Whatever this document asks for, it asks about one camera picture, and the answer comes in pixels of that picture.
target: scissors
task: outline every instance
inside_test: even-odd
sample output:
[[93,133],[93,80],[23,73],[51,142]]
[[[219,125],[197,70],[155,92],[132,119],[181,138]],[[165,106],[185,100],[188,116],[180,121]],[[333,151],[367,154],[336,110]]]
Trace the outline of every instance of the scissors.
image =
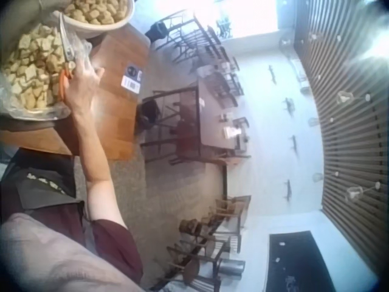
[[58,93],[60,101],[63,101],[65,98],[65,87],[64,87],[64,81],[65,78],[71,80],[73,78],[73,75],[69,68],[69,62],[75,60],[75,53],[74,49],[71,45],[71,42],[69,41],[68,34],[66,32],[65,28],[65,20],[63,13],[60,13],[60,35],[62,39],[62,47],[63,47],[63,53],[65,57],[65,65],[64,69],[60,72],[60,78],[59,78],[59,87],[58,87]]

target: wooden slat wall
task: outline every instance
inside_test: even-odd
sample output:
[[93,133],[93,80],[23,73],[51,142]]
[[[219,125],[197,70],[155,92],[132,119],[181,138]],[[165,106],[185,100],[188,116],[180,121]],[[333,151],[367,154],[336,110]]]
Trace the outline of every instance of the wooden slat wall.
[[[311,84],[325,154],[323,211],[377,273],[388,251],[389,68],[383,59],[359,57],[388,18],[363,1],[297,0],[294,47]],[[310,33],[318,38],[310,41]],[[371,100],[338,105],[339,91]],[[347,188],[377,181],[379,191],[346,201]]]

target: orange scissors handle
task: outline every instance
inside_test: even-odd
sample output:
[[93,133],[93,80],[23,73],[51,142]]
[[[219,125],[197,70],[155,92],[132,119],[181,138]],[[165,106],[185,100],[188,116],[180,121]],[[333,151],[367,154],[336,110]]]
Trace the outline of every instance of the orange scissors handle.
[[69,80],[73,78],[73,75],[68,68],[62,69],[60,72],[60,79],[58,84],[58,97],[60,102],[65,99],[65,78]]

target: hand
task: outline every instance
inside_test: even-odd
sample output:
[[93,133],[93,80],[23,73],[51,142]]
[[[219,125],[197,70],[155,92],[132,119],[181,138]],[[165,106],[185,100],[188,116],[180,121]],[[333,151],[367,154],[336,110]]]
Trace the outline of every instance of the hand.
[[71,80],[65,78],[65,104],[71,109],[74,117],[90,113],[91,103],[104,68],[94,69],[89,60],[76,58],[75,74]]

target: white bowl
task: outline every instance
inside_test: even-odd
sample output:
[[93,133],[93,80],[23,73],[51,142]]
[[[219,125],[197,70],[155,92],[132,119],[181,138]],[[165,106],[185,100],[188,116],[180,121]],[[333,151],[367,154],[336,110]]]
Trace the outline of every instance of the white bowl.
[[[121,21],[114,24],[102,24],[98,26],[96,24],[82,23],[81,21],[77,21],[66,15],[64,15],[64,18],[67,26],[69,26],[69,28],[71,29],[74,29],[80,38],[93,38],[98,35],[101,35],[104,32],[109,32],[110,30],[119,29],[125,26],[134,15],[134,11],[135,11],[134,0],[127,0],[127,5],[128,8],[127,8],[126,17],[124,17]],[[53,16],[54,16],[54,21],[58,23],[60,19],[59,11],[54,11]]]

